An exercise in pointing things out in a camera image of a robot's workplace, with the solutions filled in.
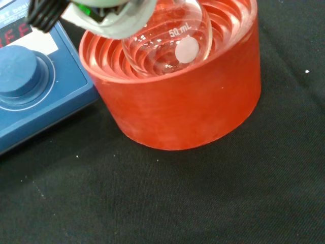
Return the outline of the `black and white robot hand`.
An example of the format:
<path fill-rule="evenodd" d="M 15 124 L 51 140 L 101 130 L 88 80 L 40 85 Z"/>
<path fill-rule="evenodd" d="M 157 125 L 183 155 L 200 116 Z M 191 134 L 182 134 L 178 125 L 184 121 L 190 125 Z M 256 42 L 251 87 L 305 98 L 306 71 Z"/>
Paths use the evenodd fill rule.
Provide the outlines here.
<path fill-rule="evenodd" d="M 128 38 L 153 15 L 157 1 L 30 1 L 26 23 L 48 33 L 64 19 L 109 39 Z"/>

